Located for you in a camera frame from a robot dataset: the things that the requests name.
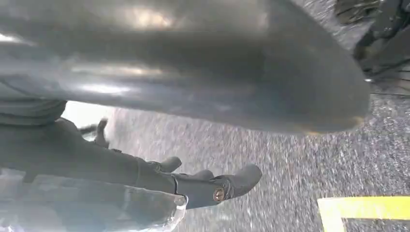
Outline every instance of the asphalt road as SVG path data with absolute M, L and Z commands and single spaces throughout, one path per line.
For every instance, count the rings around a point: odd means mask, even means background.
M 366 24 L 341 27 L 332 1 L 297 4 L 347 49 Z M 317 232 L 317 199 L 410 195 L 410 99 L 372 96 L 371 114 L 353 131 L 285 136 L 156 113 L 117 109 L 108 129 L 112 147 L 147 160 L 179 156 L 179 171 L 232 173 L 246 163 L 263 178 L 250 194 L 187 212 L 179 232 Z M 348 232 L 410 231 L 410 221 L 345 221 Z

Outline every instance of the bolt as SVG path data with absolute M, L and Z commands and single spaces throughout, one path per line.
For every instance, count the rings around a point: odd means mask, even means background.
M 214 201 L 221 202 L 223 201 L 223 197 L 225 196 L 225 191 L 223 188 L 217 188 L 214 192 Z

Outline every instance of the yellow painted line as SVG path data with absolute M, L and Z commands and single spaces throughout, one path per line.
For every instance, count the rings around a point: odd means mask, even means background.
M 342 218 L 410 220 L 410 197 L 318 199 L 325 232 L 345 232 Z

